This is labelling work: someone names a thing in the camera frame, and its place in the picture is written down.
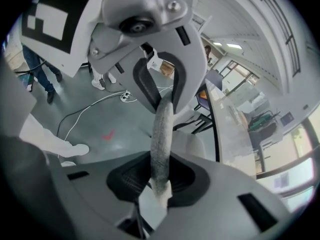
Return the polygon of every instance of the black shoe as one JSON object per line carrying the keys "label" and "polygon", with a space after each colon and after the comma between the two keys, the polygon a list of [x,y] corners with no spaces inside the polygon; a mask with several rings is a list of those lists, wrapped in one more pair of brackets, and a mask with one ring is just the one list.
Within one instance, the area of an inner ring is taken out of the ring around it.
{"label": "black shoe", "polygon": [[52,101],[54,100],[55,93],[56,90],[48,91],[48,95],[46,97],[46,102],[48,102],[48,104],[52,103]]}
{"label": "black shoe", "polygon": [[58,81],[58,83],[60,83],[62,81],[62,74],[61,73],[56,74],[55,77],[56,77],[56,80]]}

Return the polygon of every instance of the ceiling light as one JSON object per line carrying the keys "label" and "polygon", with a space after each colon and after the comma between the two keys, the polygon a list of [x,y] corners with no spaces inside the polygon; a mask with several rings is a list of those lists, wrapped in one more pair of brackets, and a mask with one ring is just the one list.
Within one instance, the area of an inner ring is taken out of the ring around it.
{"label": "ceiling light", "polygon": [[242,49],[241,46],[240,46],[240,45],[237,45],[237,44],[227,43],[226,45],[229,46],[229,47],[233,47],[233,48],[237,48],[237,49]]}

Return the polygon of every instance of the white sneaker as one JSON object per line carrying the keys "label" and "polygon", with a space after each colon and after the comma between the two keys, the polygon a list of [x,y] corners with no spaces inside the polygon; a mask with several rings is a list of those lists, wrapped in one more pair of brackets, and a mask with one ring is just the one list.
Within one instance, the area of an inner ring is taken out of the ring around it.
{"label": "white sneaker", "polygon": [[61,163],[61,166],[62,167],[76,166],[76,164],[74,162],[65,161],[65,162]]}
{"label": "white sneaker", "polygon": [[96,82],[94,79],[91,81],[91,84],[95,87],[95,88],[97,88],[97,89],[99,89],[99,90],[101,90],[101,91],[103,91],[105,88],[101,85],[101,83],[98,81],[98,82]]}
{"label": "white sneaker", "polygon": [[74,156],[83,156],[89,152],[89,147],[85,144],[77,144],[71,148],[71,153]]}
{"label": "white sneaker", "polygon": [[108,72],[108,78],[111,84],[115,84],[117,82],[117,79],[110,72]]}

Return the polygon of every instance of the bolt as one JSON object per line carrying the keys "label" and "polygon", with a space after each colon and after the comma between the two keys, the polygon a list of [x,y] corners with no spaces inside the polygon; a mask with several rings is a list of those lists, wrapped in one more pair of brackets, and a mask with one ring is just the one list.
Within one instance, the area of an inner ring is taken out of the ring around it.
{"label": "bolt", "polygon": [[142,22],[137,22],[136,24],[134,24],[130,30],[132,33],[142,33],[144,31],[146,31],[146,26],[145,24],[143,24]]}
{"label": "bolt", "polygon": [[97,49],[97,48],[94,48],[94,49],[92,50],[91,54],[92,54],[93,56],[97,56],[97,55],[99,54],[98,49]]}
{"label": "bolt", "polygon": [[170,11],[177,12],[181,9],[181,5],[177,1],[172,1],[172,2],[168,3],[168,9]]}

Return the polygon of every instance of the jeans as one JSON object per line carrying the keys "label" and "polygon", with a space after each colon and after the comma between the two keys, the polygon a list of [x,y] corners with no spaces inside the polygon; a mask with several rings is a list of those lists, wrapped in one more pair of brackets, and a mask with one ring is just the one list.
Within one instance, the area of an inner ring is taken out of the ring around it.
{"label": "jeans", "polygon": [[[37,55],[34,51],[30,50],[27,46],[22,45],[22,53],[23,53],[23,57],[24,57],[26,63],[28,64],[29,69],[33,69],[36,66],[41,64],[39,55]],[[57,69],[56,67],[54,67],[53,65],[51,65],[50,63],[48,63],[47,61],[44,64],[56,76],[61,75],[60,70]],[[52,83],[50,83],[49,80],[47,79],[47,76],[41,66],[38,69],[36,69],[35,71],[33,71],[33,74],[38,79],[38,82],[40,83],[40,85],[42,85],[44,87],[44,90],[46,92],[52,92],[55,90]]]}

